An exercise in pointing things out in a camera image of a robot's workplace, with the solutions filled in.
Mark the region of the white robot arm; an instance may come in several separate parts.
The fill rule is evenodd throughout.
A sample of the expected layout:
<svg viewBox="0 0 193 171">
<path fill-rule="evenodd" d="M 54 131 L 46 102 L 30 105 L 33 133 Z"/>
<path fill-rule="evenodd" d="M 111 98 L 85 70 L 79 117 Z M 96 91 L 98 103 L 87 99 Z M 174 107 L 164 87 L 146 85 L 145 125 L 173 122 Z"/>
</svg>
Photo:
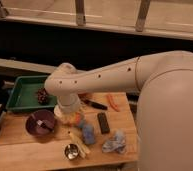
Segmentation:
<svg viewBox="0 0 193 171">
<path fill-rule="evenodd" d="M 139 56 L 86 72 L 63 63 L 45 88 L 63 111 L 77 110 L 80 93 L 137 93 L 139 171 L 193 171 L 192 52 Z"/>
</svg>

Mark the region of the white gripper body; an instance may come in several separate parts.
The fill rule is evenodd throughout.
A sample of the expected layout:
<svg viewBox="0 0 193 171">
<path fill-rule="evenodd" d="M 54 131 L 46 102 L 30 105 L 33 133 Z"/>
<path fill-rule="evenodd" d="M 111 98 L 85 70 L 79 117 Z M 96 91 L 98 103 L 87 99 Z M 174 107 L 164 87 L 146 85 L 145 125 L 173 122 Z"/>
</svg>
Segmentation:
<svg viewBox="0 0 193 171">
<path fill-rule="evenodd" d="M 81 102 L 77 94 L 61 95 L 57 97 L 57 105 L 63 114 L 60 120 L 63 124 L 75 124 L 74 116 L 80 112 Z"/>
</svg>

